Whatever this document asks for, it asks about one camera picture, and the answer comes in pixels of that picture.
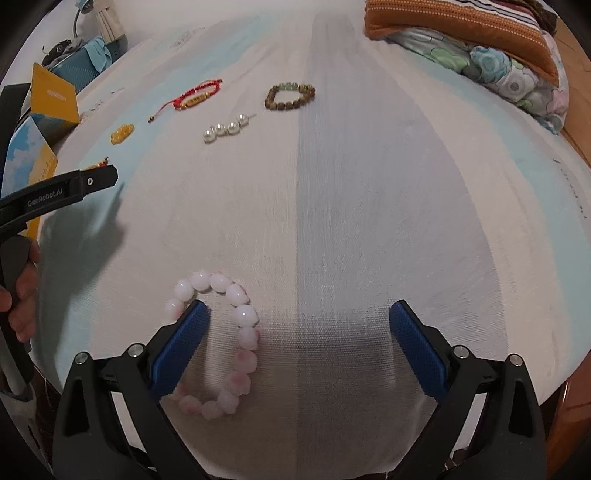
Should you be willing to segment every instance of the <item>floral blanket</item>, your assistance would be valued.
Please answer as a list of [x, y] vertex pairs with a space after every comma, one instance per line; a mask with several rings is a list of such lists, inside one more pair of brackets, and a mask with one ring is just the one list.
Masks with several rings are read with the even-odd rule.
[[548, 33], [544, 38], [558, 69], [558, 86], [501, 50], [471, 45], [436, 30], [407, 28], [388, 36], [389, 41], [480, 83], [557, 134], [569, 108], [569, 83], [554, 38]]

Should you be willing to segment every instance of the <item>wooden furniture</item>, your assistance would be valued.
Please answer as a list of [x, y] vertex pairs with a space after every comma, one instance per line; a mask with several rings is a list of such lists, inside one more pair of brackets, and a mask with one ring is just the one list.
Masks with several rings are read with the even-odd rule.
[[554, 421], [546, 442], [548, 478], [581, 445], [591, 430], [591, 353], [560, 387]]

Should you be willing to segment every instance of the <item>gray stripe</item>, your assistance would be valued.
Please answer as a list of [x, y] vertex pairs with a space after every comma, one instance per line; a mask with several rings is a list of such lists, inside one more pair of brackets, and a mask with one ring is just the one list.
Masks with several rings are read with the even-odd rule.
[[301, 480], [326, 478], [322, 464], [338, 466], [332, 478], [393, 466], [431, 413], [389, 335], [394, 300], [452, 344], [495, 358], [508, 350], [499, 280], [463, 179], [358, 41], [347, 17], [316, 17], [306, 81], [317, 99], [300, 109]]
[[527, 23], [529, 25], [533, 25], [535, 27], [539, 27], [538, 22], [534, 18], [529, 17], [528, 15], [520, 13], [518, 11], [513, 11], [513, 10], [507, 11], [502, 8], [496, 7], [495, 5], [484, 4], [482, 2], [479, 2], [478, 0], [452, 0], [452, 1], [456, 2], [458, 4], [472, 4], [476, 8], [480, 8], [482, 10], [488, 10], [490, 12], [496, 12], [499, 15], [513, 18], [514, 20], [517, 20], [519, 22], [523, 22], [523, 23]]

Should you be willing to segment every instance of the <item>yellow pendant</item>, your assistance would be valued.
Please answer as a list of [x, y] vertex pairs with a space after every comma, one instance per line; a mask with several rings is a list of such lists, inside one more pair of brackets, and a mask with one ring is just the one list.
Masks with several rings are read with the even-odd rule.
[[121, 125], [117, 130], [111, 133], [111, 143], [113, 145], [121, 143], [128, 136], [130, 136], [134, 130], [135, 127], [133, 124]]

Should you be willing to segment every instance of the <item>pearl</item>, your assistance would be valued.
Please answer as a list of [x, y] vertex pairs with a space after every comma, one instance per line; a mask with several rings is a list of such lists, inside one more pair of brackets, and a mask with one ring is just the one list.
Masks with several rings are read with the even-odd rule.
[[224, 135], [226, 135], [226, 127], [224, 127], [222, 124], [217, 124], [214, 128], [213, 131], [216, 133], [216, 135], [218, 137], [223, 137]]
[[234, 368], [243, 374], [251, 374], [256, 370], [258, 358], [250, 350], [238, 350], [234, 354]]
[[206, 420], [218, 419], [223, 415], [223, 410], [215, 400], [205, 402], [201, 407], [201, 415]]
[[238, 330], [238, 345], [245, 350], [258, 348], [259, 333], [253, 327], [243, 327]]
[[170, 299], [164, 304], [164, 311], [169, 320], [176, 322], [184, 311], [184, 303], [179, 299]]
[[236, 135], [240, 131], [240, 124], [237, 122], [230, 122], [228, 124], [228, 133], [230, 135]]
[[181, 280], [178, 281], [177, 286], [174, 288], [174, 297], [178, 298], [180, 301], [191, 300], [194, 293], [195, 291], [193, 290], [191, 282], [186, 278], [181, 278]]
[[239, 327], [254, 327], [258, 322], [258, 315], [252, 305], [239, 305], [232, 315]]
[[247, 126], [249, 121], [250, 119], [246, 115], [238, 115], [238, 124], [241, 127]]
[[198, 399], [191, 395], [187, 395], [180, 399], [178, 407], [185, 415], [199, 415], [203, 406]]
[[239, 403], [240, 398], [224, 388], [220, 390], [220, 393], [217, 396], [217, 404], [225, 413], [230, 415], [236, 413], [236, 408], [238, 407]]
[[226, 377], [225, 387], [236, 396], [248, 395], [251, 392], [251, 378], [240, 372], [232, 372]]
[[207, 270], [199, 270], [191, 276], [191, 285], [197, 291], [209, 290], [209, 278], [211, 273]]
[[215, 130], [213, 129], [213, 127], [205, 130], [205, 133], [203, 134], [203, 141], [205, 143], [211, 143], [211, 142], [215, 141], [216, 138], [217, 138], [217, 134], [215, 133]]
[[235, 307], [238, 307], [239, 305], [244, 305], [245, 303], [248, 303], [250, 301], [244, 289], [237, 283], [230, 285], [226, 289], [226, 298]]
[[214, 273], [209, 278], [209, 284], [218, 293], [226, 293], [226, 289], [233, 284], [233, 281], [221, 273]]

